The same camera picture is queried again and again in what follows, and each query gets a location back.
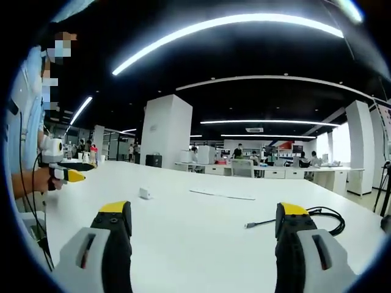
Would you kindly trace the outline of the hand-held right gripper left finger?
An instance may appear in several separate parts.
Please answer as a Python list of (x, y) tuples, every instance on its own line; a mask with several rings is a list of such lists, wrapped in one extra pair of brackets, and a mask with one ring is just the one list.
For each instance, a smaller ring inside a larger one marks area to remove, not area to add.
[(61, 249), (53, 277), (65, 292), (132, 292), (131, 203), (104, 205)]

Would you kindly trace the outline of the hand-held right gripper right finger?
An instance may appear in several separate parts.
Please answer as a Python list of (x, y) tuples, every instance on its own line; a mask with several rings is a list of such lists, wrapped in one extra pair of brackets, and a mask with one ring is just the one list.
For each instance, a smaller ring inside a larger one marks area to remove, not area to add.
[[(347, 292), (358, 279), (336, 236), (345, 229), (339, 213), (279, 203), (276, 209), (276, 292)], [(335, 217), (339, 226), (320, 229), (313, 215)]]

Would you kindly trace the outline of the person's left hand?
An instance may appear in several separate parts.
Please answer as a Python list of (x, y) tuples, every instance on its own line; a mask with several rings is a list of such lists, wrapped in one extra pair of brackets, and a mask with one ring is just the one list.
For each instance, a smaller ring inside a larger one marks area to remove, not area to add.
[(38, 191), (47, 192), (47, 191), (61, 190), (63, 182), (49, 175), (42, 175), (37, 180), (36, 185)]

